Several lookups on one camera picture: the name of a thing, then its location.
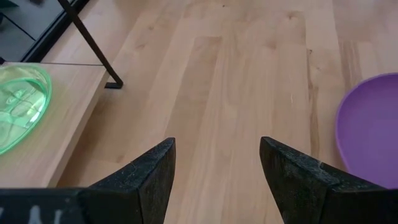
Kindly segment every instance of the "wooden shelf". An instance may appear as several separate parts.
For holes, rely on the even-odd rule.
[[[0,156],[0,187],[56,186],[108,79],[103,66],[40,64],[53,95],[35,129]]]

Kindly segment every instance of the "purple plastic disc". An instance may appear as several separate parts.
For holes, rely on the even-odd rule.
[[[361,82],[343,99],[336,141],[350,174],[398,188],[398,73]]]

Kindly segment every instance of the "green translucent dish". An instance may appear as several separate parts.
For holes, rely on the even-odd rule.
[[[0,67],[0,154],[30,133],[47,109],[50,76],[34,65]]]

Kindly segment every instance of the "wooden floor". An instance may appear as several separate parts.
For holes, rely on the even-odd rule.
[[[340,100],[398,71],[396,0],[91,0],[81,17],[125,86],[99,99],[59,186],[176,137],[169,224],[282,223],[260,137],[342,169]],[[44,61],[99,63],[74,27]]]

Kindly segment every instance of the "black metal leg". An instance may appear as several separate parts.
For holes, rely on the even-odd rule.
[[[101,49],[98,47],[98,45],[96,44],[90,33],[88,32],[87,28],[80,20],[76,10],[74,10],[74,8],[71,7],[68,0],[58,0],[58,2],[63,7],[63,10],[65,10],[65,12],[68,14],[68,16],[70,17],[76,28],[79,30],[83,38],[87,41],[87,44],[91,47],[91,49],[93,49],[95,55],[105,66],[106,71],[108,71],[109,75],[114,79],[115,82],[114,83],[107,82],[105,88],[115,88],[115,89],[122,88],[123,81],[120,79],[118,74],[116,74],[116,72],[113,70],[113,67],[108,62],[105,55],[102,53]]]

